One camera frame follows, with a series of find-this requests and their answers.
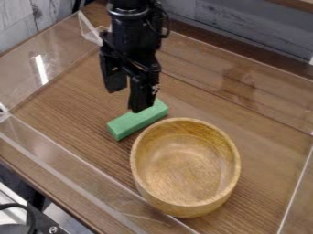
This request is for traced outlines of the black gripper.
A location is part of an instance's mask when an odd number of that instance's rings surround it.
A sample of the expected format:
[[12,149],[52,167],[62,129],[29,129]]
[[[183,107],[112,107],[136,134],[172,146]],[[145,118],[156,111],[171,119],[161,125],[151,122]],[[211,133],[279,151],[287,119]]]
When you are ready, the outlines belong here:
[[161,46],[161,12],[109,12],[111,31],[101,33],[100,70],[108,93],[127,87],[128,109],[139,113],[152,106],[161,66],[155,53]]

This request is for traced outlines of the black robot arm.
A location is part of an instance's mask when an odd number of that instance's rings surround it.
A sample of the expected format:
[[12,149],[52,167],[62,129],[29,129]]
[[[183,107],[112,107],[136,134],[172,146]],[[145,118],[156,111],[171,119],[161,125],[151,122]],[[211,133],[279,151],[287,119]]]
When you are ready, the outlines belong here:
[[100,69],[107,92],[129,88],[128,109],[141,112],[157,93],[163,12],[155,0],[108,0],[111,30],[100,33]]

